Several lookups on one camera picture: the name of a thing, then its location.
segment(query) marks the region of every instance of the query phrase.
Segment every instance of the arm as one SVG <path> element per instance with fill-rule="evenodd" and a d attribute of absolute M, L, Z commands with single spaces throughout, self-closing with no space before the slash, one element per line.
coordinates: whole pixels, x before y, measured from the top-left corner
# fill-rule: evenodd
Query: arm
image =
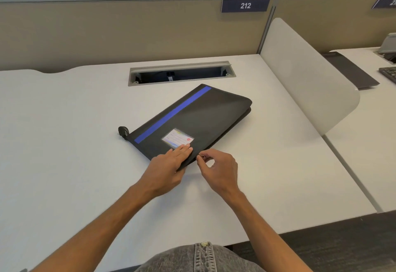
<path fill-rule="evenodd" d="M 118 233 L 151 199 L 177 186 L 185 169 L 176 172 L 191 154 L 187 144 L 153 158 L 141 179 L 99 217 L 85 226 L 32 272 L 92 272 Z"/>
<path fill-rule="evenodd" d="M 253 249 L 267 272 L 312 272 L 299 256 L 269 226 L 238 188 L 238 164 L 232 155 L 209 149 L 202 151 L 206 160 L 214 159 L 209 168 L 202 157 L 197 163 L 210 187 L 231 207 L 242 224 Z"/>

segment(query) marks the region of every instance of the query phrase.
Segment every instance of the hand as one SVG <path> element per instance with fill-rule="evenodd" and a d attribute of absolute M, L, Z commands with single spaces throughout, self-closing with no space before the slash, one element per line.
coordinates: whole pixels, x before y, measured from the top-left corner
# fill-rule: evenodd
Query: hand
<path fill-rule="evenodd" d="M 238 164 L 232 155 L 216 149 L 201 151 L 200 155 L 205 155 L 205 160 L 198 155 L 198 167 L 202 176 L 217 194 L 227 200 L 240 193 L 238 188 Z M 210 159 L 214 159 L 215 163 L 209 168 L 205 161 Z"/>
<path fill-rule="evenodd" d="M 192 147 L 187 144 L 154 157 L 136 186 L 147 193 L 149 200 L 168 193 L 180 184 L 186 168 L 177 172 L 176 170 L 191 152 Z"/>

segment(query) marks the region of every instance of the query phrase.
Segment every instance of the denim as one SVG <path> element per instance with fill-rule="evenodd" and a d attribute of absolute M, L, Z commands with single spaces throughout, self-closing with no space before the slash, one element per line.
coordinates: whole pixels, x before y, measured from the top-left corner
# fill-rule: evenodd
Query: denim
<path fill-rule="evenodd" d="M 211 242 L 176 247 L 159 253 L 136 272 L 265 272 L 231 250 Z"/>

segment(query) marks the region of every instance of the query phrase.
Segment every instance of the computer keyboard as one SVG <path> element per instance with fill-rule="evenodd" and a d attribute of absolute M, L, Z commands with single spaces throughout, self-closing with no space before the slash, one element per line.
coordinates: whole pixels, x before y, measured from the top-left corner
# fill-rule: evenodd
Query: computer keyboard
<path fill-rule="evenodd" d="M 396 84 L 396 67 L 379 68 L 378 71 Z"/>

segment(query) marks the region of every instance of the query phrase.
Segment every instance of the desk surface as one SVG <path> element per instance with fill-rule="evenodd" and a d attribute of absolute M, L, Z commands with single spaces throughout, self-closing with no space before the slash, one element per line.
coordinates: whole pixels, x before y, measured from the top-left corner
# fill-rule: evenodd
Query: desk surface
<path fill-rule="evenodd" d="M 358 107 L 326 137 L 373 198 L 378 211 L 396 210 L 396 84 L 378 72 L 392 65 L 373 51 L 335 50 L 380 84 L 360 91 Z"/>
<path fill-rule="evenodd" d="M 229 61 L 235 78 L 128 87 L 129 69 Z M 135 183 L 149 161 L 122 139 L 200 83 L 250 98 L 251 113 L 214 148 L 239 164 L 238 183 L 281 233 L 375 209 L 260 55 L 83 66 L 57 74 L 0 72 L 0 266 L 33 268 Z M 145 206 L 97 271 L 137 265 L 183 244 L 247 240 L 195 163 Z"/>

